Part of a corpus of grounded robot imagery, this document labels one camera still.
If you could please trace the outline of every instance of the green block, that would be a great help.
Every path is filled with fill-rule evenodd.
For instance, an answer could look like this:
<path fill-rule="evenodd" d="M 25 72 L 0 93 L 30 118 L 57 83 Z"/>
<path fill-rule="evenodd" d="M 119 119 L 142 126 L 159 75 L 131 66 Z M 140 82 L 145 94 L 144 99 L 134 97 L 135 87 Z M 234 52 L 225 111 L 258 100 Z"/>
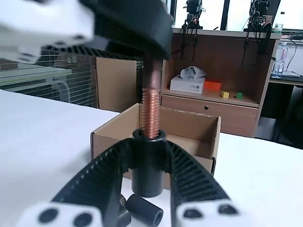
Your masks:
<path fill-rule="evenodd" d="M 236 95 L 236 98 L 243 99 L 243 93 L 242 92 L 238 92 L 237 95 Z"/>

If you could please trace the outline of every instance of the drawer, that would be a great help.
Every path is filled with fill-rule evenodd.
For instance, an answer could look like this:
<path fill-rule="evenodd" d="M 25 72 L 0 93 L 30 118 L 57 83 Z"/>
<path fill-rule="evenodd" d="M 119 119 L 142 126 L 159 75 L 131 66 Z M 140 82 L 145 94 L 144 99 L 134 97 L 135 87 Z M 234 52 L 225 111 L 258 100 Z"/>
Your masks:
<path fill-rule="evenodd" d="M 174 96 L 162 96 L 162 106 L 201 114 L 221 116 L 221 132 L 253 137 L 257 108 L 208 102 Z"/>

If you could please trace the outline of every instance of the yellow block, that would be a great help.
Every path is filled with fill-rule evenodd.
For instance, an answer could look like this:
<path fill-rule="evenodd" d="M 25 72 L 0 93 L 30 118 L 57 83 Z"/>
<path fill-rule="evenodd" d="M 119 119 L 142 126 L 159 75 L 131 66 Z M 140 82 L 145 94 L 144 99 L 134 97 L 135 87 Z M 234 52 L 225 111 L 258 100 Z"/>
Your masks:
<path fill-rule="evenodd" d="M 221 96 L 222 96 L 223 98 L 229 98 L 229 92 L 223 91 L 223 92 L 221 93 Z"/>

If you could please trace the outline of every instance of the water bottle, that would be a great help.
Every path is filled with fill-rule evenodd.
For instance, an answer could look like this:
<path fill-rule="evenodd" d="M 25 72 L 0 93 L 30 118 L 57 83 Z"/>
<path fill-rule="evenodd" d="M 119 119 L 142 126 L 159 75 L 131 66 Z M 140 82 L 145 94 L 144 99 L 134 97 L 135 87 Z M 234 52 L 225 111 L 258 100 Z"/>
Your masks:
<path fill-rule="evenodd" d="M 276 61 L 274 63 L 272 78 L 281 78 L 284 70 L 288 46 L 286 42 L 281 42 L 276 51 Z"/>

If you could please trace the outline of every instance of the open cardboard box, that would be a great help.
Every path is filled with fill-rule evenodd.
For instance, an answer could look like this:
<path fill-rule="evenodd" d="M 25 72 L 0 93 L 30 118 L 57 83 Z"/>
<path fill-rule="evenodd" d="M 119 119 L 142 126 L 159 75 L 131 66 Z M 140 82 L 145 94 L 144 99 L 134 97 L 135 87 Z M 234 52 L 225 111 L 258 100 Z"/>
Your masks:
<path fill-rule="evenodd" d="M 94 159 L 106 149 L 142 126 L 141 104 L 135 104 L 91 133 L 91 157 Z M 221 118 L 187 111 L 160 107 L 160 129 L 167 134 L 167 140 L 182 147 L 214 174 L 217 156 Z M 131 170 L 124 174 L 131 178 Z M 165 174 L 164 187 L 170 189 L 169 174 Z"/>

